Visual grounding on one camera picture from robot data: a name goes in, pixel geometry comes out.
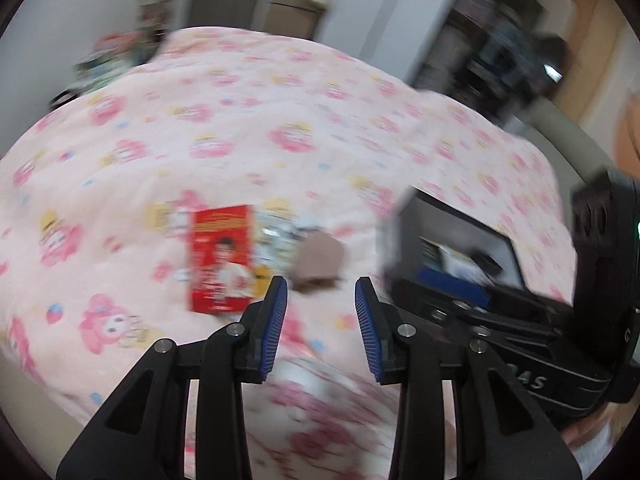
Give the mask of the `person's right hand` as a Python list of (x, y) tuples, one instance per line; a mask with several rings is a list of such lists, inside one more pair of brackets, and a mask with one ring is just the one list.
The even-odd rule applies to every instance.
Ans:
[(561, 432), (565, 444), (583, 467), (600, 463), (628, 425), (623, 404), (608, 403)]

